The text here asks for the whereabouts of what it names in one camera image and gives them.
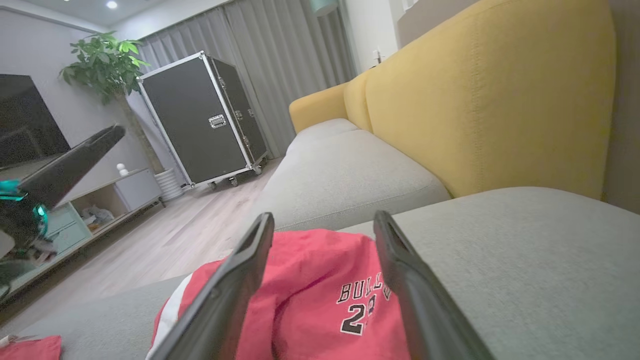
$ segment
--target red cloth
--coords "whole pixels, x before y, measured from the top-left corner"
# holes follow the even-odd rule
[[[172,304],[182,316],[220,264],[201,266],[167,301],[151,351],[165,335],[156,333],[166,332],[158,327],[176,321]],[[274,235],[236,359],[271,360],[272,349],[280,359],[410,358],[400,306],[370,238],[326,230]]]
[[[2,360],[59,360],[62,349],[60,336],[49,336],[42,340],[20,341],[0,348]]]

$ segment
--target tv stand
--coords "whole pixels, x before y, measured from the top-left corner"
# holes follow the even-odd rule
[[[3,302],[131,216],[150,206],[164,205],[160,201],[160,194],[160,187],[153,173],[144,168],[129,172],[125,176],[58,204],[48,214],[47,230],[47,237],[53,239],[58,255],[50,263],[43,264],[14,280],[11,292]],[[82,210],[91,205],[109,210],[114,219],[91,231],[80,217]]]

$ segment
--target sofa armrest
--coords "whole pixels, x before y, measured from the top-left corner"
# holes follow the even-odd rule
[[[289,105],[291,121],[296,133],[331,119],[346,119],[344,88],[347,83],[301,97]]]

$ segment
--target television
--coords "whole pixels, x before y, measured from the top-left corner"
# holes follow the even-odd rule
[[[0,170],[69,150],[31,76],[0,74]]]

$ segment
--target white plant pot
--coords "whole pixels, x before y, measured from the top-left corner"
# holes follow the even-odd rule
[[[162,190],[161,199],[164,202],[177,199],[184,194],[178,184],[178,180],[175,179],[175,172],[173,172],[172,168],[156,175],[156,181],[160,185],[160,190]]]

